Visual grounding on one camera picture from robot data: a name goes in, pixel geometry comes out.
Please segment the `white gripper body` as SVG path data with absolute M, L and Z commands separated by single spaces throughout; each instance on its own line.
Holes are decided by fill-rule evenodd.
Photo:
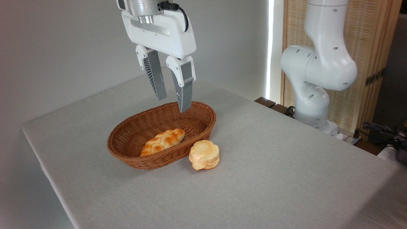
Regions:
M 185 32 L 184 15 L 180 11 L 164 11 L 154 16 L 154 23 L 143 24 L 127 11 L 121 13 L 129 39 L 164 54 L 184 59 L 196 51 L 192 26 Z

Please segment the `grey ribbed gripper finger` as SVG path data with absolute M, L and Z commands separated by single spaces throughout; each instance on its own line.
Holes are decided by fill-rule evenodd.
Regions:
M 142 70 L 147 73 L 148 79 L 151 83 L 152 89 L 158 100 L 167 97 L 161 63 L 159 55 L 156 50 L 146 48 L 142 45 L 136 46 L 136 54 L 139 65 Z
M 166 64 L 171 69 L 179 111 L 183 113 L 191 106 L 192 82 L 196 80 L 193 58 L 189 56 L 178 59 L 168 56 Z

